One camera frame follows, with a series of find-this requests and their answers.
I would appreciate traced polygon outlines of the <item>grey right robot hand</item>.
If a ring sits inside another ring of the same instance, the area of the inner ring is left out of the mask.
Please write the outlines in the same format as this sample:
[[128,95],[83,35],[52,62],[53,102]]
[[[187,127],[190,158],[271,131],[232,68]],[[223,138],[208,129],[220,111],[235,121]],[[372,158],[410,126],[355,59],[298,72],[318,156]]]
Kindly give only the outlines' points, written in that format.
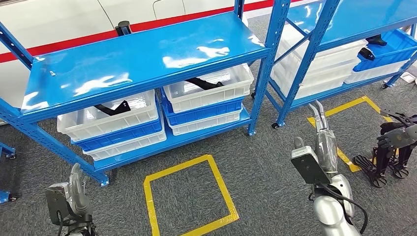
[[308,104],[313,113],[316,127],[314,149],[305,145],[301,137],[295,137],[295,149],[292,150],[291,159],[300,159],[301,156],[310,154],[324,173],[333,177],[338,174],[336,137],[329,127],[322,103],[318,100],[315,100],[314,103],[314,105]]

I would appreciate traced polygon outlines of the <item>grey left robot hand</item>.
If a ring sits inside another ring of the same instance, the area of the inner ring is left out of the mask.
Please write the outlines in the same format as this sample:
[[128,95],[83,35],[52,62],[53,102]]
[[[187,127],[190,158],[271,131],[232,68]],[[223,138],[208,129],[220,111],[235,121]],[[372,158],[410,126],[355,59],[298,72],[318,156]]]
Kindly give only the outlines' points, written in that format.
[[83,171],[80,164],[75,163],[69,177],[69,191],[71,194],[71,208],[76,215],[92,215],[92,207],[89,198],[86,196],[82,181]]

